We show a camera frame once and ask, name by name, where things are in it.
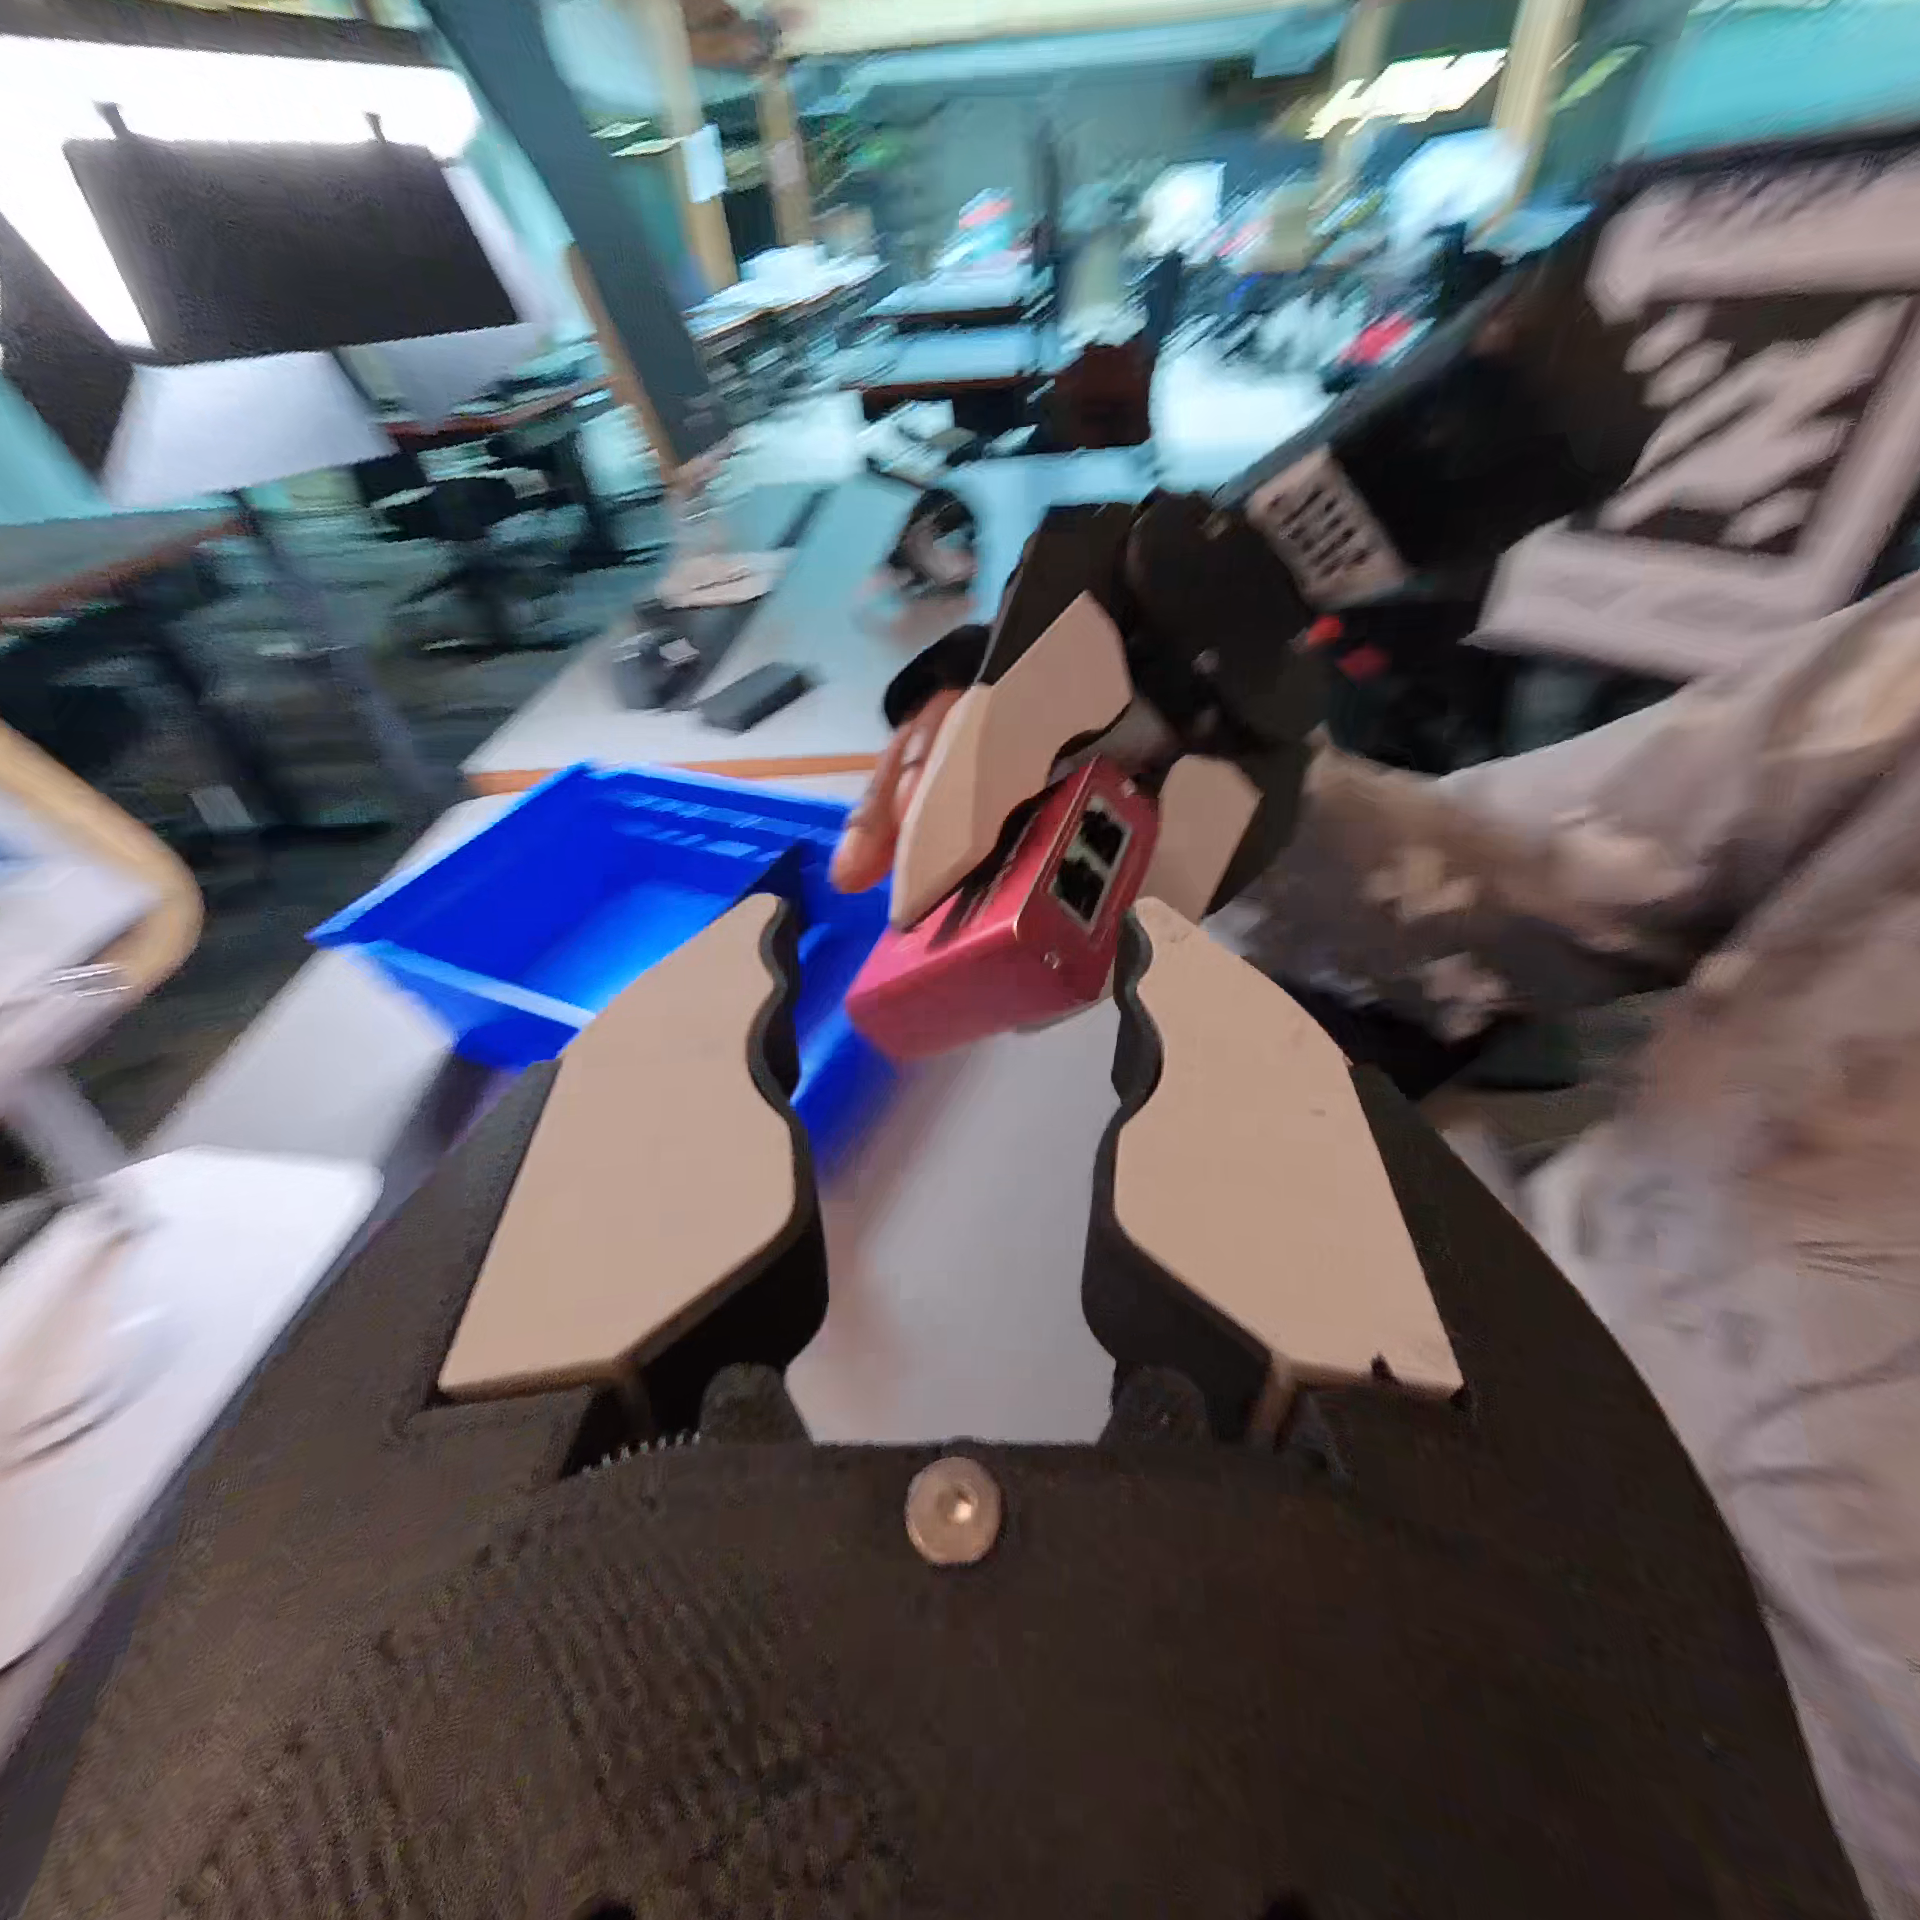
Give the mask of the person's right hand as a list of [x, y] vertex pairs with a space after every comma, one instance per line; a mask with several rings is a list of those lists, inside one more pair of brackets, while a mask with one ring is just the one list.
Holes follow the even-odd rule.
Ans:
[[887, 882], [904, 818], [957, 702], [961, 689], [941, 689], [890, 730], [829, 858], [829, 886], [838, 895], [861, 895]]

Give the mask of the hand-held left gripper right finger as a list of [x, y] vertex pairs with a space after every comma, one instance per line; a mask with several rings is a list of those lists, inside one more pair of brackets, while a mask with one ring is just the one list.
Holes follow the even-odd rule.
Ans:
[[1457, 1400], [1453, 1336], [1345, 1052], [1155, 898], [1120, 931], [1114, 1006], [1084, 1238], [1114, 1403], [1173, 1379], [1212, 1436], [1274, 1444], [1310, 1391]]

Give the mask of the person's grey printed jacket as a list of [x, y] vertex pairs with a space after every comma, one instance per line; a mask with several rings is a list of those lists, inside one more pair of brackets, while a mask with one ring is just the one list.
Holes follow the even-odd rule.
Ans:
[[[1916, 321], [1889, 349], [1859, 303], [1729, 372], [1677, 370], [1696, 303], [1916, 302], [1916, 133], [1634, 173], [1589, 284], [1604, 321], [1645, 321], [1625, 370], [1656, 412], [1586, 537], [1610, 541], [1605, 611], [1665, 636], [1651, 591], [1677, 565], [1645, 519], [1763, 548], [1690, 565], [1728, 615], [1720, 668], [1886, 588], [1865, 582], [1916, 501]], [[1868, 1906], [1916, 1916], [1916, 1010], [1670, 985], [1638, 1078], [1522, 1215], [1739, 1541]]]

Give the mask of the small black flat device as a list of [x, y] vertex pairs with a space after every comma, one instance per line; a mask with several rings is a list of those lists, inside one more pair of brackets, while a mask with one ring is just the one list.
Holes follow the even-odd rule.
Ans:
[[760, 664], [697, 706], [709, 730], [743, 735], [813, 691], [813, 677], [792, 664]]

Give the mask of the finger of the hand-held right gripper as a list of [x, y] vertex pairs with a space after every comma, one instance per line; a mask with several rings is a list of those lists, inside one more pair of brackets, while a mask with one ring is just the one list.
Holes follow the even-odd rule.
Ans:
[[1077, 591], [1030, 636], [992, 631], [973, 686], [925, 758], [890, 858], [890, 929], [908, 931], [970, 880], [1055, 764], [1134, 706], [1116, 618]]
[[1159, 783], [1153, 898], [1184, 922], [1204, 922], [1261, 811], [1255, 781], [1225, 758], [1181, 754]]

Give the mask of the blue plastic bin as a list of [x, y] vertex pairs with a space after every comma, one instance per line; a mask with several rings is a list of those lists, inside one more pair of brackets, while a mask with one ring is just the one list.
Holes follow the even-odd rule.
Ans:
[[846, 1015], [853, 978], [887, 923], [886, 888], [829, 886], [849, 811], [779, 783], [582, 761], [305, 941], [423, 1010], [458, 1058], [517, 1074], [557, 1058], [742, 898], [778, 890], [800, 917], [792, 1108], [831, 1159], [896, 1083]]

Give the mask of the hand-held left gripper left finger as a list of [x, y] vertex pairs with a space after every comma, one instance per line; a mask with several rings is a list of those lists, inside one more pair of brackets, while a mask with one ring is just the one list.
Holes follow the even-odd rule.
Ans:
[[557, 1055], [436, 1393], [612, 1393], [690, 1434], [717, 1374], [784, 1374], [829, 1250], [800, 1083], [800, 911], [749, 890]]

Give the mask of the red network switch box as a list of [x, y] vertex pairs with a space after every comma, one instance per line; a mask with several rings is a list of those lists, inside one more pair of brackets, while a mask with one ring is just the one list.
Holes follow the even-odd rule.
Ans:
[[1159, 811], [1114, 758], [1021, 803], [997, 849], [918, 923], [887, 931], [846, 994], [887, 1061], [1068, 1020], [1109, 983]]

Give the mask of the person's right forearm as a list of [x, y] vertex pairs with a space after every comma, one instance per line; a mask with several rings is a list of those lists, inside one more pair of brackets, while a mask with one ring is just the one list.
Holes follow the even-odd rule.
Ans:
[[1579, 739], [1410, 776], [1319, 748], [1287, 979], [1463, 1046], [1686, 985], [1916, 1010], [1916, 577]]

